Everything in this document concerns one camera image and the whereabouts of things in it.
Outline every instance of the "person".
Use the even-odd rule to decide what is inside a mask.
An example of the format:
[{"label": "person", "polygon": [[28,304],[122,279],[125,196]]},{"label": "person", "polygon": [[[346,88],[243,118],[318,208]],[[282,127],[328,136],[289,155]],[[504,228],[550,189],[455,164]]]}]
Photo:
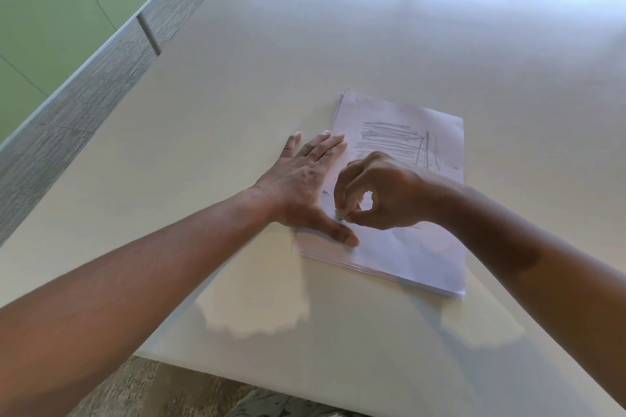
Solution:
[{"label": "person", "polygon": [[[319,205],[324,177],[346,149],[344,136],[326,131],[297,150],[300,137],[289,137],[278,161],[250,188],[0,309],[0,414],[65,415],[209,274],[274,221],[358,245],[354,232]],[[367,191],[374,205],[359,210],[358,200]],[[413,170],[380,152],[341,171],[334,199],[348,223],[387,229],[429,221],[449,230],[626,405],[626,278],[621,272],[469,186]],[[254,407],[254,402],[259,399],[241,405]],[[309,415],[330,412],[300,404],[309,411],[316,406]],[[294,416],[298,409],[292,407]]]}]

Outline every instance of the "hand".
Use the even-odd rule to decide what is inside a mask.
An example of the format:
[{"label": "hand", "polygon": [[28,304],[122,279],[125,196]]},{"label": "hand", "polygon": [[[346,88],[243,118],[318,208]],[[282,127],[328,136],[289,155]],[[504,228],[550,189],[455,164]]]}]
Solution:
[{"label": "hand", "polygon": [[296,153],[301,137],[297,132],[287,139],[280,158],[257,180],[254,188],[269,199],[272,221],[289,227],[315,229],[347,246],[358,246],[359,239],[354,232],[328,217],[319,204],[326,174],[348,146],[344,134],[331,137],[327,130]]},{"label": "hand", "polygon": [[[349,223],[376,229],[436,223],[451,184],[445,177],[421,168],[412,170],[385,153],[373,152],[341,170],[335,207]],[[372,209],[361,211],[358,201],[368,191],[372,192]]]}]

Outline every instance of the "paper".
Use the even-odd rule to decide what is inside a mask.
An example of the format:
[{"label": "paper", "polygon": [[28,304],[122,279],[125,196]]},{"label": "paper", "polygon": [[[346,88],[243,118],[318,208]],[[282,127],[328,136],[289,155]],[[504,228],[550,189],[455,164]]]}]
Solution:
[{"label": "paper", "polygon": [[[420,108],[375,100],[347,91],[335,113],[333,134],[344,132],[348,148],[328,174],[320,202],[336,218],[333,191],[337,176],[350,160],[374,151],[388,153],[412,168],[463,182],[463,120]],[[365,196],[363,209],[371,208]],[[296,252],[401,284],[447,295],[465,294],[466,249],[452,234],[433,223],[378,231],[348,224],[360,245],[347,247],[316,231],[299,230]]]}]

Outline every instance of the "tabletop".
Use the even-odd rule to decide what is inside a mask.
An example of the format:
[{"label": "tabletop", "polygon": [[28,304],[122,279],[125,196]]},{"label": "tabletop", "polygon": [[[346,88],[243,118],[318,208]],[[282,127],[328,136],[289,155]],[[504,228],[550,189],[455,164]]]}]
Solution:
[{"label": "tabletop", "polygon": [[[464,118],[466,183],[626,270],[625,0],[206,0],[0,249],[0,304],[252,184],[339,95]],[[624,412],[468,255],[450,299],[272,224],[138,354],[374,416]]]}]

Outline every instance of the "floor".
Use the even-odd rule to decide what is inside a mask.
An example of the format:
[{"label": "floor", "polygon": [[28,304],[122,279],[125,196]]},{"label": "floor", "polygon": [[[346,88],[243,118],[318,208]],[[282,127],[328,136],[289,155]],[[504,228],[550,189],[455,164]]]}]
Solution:
[{"label": "floor", "polygon": [[[155,0],[145,16],[161,46],[203,0]],[[136,21],[0,152],[0,246],[155,59]],[[133,357],[72,417],[219,417],[251,386]]]}]

